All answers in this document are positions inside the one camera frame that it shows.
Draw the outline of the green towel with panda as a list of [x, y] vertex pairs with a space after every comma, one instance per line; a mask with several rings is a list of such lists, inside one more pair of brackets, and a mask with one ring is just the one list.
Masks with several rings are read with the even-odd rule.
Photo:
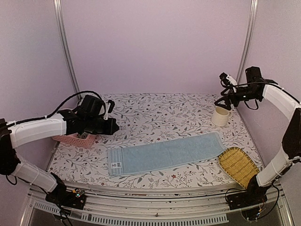
[[83, 134], [77, 134], [76, 135], [76, 138], [78, 139], [86, 139], [88, 137], [88, 134], [87, 133], [83, 133]]

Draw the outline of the blue towel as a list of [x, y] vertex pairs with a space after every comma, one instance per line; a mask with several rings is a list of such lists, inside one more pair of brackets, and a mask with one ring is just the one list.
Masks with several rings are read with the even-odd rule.
[[214, 158], [225, 150], [216, 132], [111, 150], [110, 176], [142, 174]]

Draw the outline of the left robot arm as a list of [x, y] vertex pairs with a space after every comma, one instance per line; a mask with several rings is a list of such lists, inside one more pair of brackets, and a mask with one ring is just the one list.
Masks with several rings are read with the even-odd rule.
[[49, 115], [20, 121], [0, 120], [0, 174], [13, 176], [51, 193], [59, 204], [66, 204], [70, 194], [58, 176], [45, 171], [37, 157], [26, 159], [25, 148], [48, 147], [51, 137], [73, 134], [112, 135], [118, 131], [117, 120], [109, 115], [113, 100], [104, 101], [89, 92], [73, 109], [58, 107]]

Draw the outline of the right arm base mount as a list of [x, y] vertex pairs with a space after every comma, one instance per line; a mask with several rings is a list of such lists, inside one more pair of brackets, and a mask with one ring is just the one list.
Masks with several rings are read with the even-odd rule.
[[241, 209], [253, 205], [264, 204], [267, 201], [267, 196], [250, 196], [246, 191], [226, 194], [226, 203], [230, 210]]

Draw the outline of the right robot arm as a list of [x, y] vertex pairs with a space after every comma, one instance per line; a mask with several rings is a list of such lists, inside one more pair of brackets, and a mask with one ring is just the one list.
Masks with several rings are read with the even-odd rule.
[[257, 104], [267, 100], [289, 121], [278, 153], [262, 171], [248, 181], [243, 201], [247, 205], [254, 205], [276, 179], [282, 177], [301, 160], [301, 103], [275, 81], [263, 78], [259, 67], [249, 67], [245, 73], [246, 83], [242, 84], [238, 84], [226, 73], [219, 76], [224, 89], [221, 98], [216, 100], [214, 105], [229, 111], [232, 107], [237, 107], [240, 102], [247, 103], [254, 100]]

